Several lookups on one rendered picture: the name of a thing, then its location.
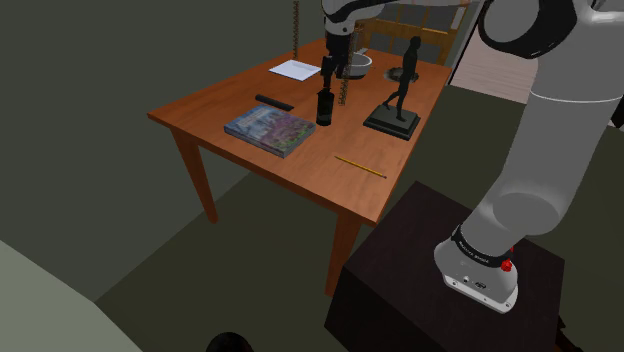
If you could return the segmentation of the grey bowl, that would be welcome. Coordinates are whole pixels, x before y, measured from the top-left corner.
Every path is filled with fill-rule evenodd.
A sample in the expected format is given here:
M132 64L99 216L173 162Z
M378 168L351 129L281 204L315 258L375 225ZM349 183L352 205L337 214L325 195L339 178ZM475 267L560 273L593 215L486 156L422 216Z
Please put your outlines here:
M348 79L363 78L371 68L372 62L373 60L369 56L355 52L351 58L351 64L346 77Z

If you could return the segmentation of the wooden framed furniture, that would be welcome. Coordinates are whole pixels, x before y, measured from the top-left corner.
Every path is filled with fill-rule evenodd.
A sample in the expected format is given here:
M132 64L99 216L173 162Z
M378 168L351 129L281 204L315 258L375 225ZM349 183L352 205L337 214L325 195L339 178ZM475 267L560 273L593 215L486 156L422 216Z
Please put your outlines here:
M356 22L356 48L402 55L409 40L419 36L420 58L444 66L467 9L467 4L441 7L387 4L376 17Z

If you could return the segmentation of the yellow pencil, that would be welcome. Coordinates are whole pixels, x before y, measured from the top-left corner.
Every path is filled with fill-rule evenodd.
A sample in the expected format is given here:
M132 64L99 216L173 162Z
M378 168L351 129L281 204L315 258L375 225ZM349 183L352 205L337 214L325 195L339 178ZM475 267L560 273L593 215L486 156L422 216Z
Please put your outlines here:
M352 165L352 166L354 166L354 167L357 167L357 168L359 168L359 169L362 169L362 170L364 170L364 171L367 171L367 172L369 172L369 173L371 173L371 174L374 174L374 175L376 175L376 176L379 176L379 177L381 177L381 178L387 179L387 176L386 176L386 175L384 175L384 174L382 174L381 172L375 171L375 170L373 170L373 169L370 169L370 168L368 168L368 167L365 167L365 166L363 166L363 165L360 165L360 164L358 164L358 163L355 163L355 162L353 162L353 161L347 160L347 159L345 159L345 158L343 158L343 157L340 157L340 156L337 156L337 155L336 155L336 156L334 156L334 157L335 157L336 159L338 159L338 160L342 161L342 162L345 162L345 163L349 164L349 165Z

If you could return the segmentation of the black remote control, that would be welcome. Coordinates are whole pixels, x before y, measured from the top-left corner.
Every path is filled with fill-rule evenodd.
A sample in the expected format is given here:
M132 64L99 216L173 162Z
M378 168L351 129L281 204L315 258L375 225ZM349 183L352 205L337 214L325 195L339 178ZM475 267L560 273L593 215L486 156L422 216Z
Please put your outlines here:
M267 97L267 96L264 96L264 95L261 95L261 94L256 94L255 95L255 100L257 100L259 102L262 102L264 104L276 107L278 109L287 111L287 112L289 112L292 109L294 109L294 106L292 106L290 104L287 104L287 103L275 100L273 98L270 98L270 97Z

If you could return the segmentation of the colourful hardcover book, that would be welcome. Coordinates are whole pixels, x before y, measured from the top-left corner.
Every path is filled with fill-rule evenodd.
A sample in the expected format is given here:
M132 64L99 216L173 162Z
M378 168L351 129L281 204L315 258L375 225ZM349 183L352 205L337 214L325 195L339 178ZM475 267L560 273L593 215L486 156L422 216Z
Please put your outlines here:
M227 134L281 158L291 154L315 129L314 122L266 105L258 105L224 126Z

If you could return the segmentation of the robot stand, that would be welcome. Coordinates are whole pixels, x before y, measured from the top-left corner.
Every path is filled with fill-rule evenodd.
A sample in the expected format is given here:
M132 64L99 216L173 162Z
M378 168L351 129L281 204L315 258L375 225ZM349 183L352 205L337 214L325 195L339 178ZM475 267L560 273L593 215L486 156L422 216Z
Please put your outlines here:
M469 209L416 182L344 265L326 329L348 352L578 352L559 317L562 258L523 240L519 297L497 313L447 287L435 246Z

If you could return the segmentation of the black round object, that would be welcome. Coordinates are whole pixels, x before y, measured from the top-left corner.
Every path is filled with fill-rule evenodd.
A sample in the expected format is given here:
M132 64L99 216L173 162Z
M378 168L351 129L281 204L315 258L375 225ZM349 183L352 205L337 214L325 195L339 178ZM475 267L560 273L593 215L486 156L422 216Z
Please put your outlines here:
M254 352L254 350L241 335L223 332L212 338L205 352Z

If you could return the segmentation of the dark round plate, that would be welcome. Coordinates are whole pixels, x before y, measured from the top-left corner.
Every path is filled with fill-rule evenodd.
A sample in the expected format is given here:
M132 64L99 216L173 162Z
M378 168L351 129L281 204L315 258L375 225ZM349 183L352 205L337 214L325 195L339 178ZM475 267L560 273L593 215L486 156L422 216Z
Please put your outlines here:
M384 78L389 81L400 82L403 76L403 69L401 67L393 67L384 72ZM419 79L419 74L414 73L409 82L414 83Z

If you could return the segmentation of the wooden table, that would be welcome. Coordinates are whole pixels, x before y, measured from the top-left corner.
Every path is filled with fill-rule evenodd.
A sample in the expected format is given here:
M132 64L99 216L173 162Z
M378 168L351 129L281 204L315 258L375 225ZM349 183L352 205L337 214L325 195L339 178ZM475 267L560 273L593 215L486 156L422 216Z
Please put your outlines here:
M378 225L388 200L415 147L363 125L396 86L384 72L402 59L369 50L369 73L351 83L343 106L333 109L331 125L319 127L286 158L279 158L225 133L224 126L256 105L262 94L294 106L293 115L313 121L322 79L289 79L270 69L290 59L283 54L189 96L149 112L151 120L170 129L197 195L211 223L218 215L200 151L207 149L338 216L325 293L333 295L342 267L362 225ZM387 176L381 178L336 159L340 156Z

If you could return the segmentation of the white paper sheet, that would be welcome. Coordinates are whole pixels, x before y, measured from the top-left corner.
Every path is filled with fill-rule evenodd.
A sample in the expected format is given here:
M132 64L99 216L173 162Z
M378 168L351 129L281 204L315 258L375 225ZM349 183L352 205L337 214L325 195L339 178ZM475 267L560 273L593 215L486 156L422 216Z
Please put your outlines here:
M303 63L297 60L287 60L273 68L270 72L291 78L297 81L305 81L308 78L318 74L321 71L320 67Z

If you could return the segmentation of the dark glass bottle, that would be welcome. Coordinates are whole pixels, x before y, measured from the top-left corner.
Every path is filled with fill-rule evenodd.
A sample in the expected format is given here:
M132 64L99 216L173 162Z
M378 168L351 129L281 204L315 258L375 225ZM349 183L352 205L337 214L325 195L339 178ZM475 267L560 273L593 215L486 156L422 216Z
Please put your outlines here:
M329 126L332 122L334 94L329 88L323 88L318 93L316 123L320 126Z

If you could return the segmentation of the black walking figure statue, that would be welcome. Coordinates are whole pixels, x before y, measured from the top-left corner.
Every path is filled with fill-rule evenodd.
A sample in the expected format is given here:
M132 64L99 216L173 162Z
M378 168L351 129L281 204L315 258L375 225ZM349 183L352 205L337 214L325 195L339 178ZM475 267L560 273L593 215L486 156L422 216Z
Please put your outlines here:
M364 126L406 141L411 139L420 117L417 113L404 110L403 105L409 86L416 74L420 47L421 38L419 36L412 37L408 49L403 55L398 89L375 108L364 121Z

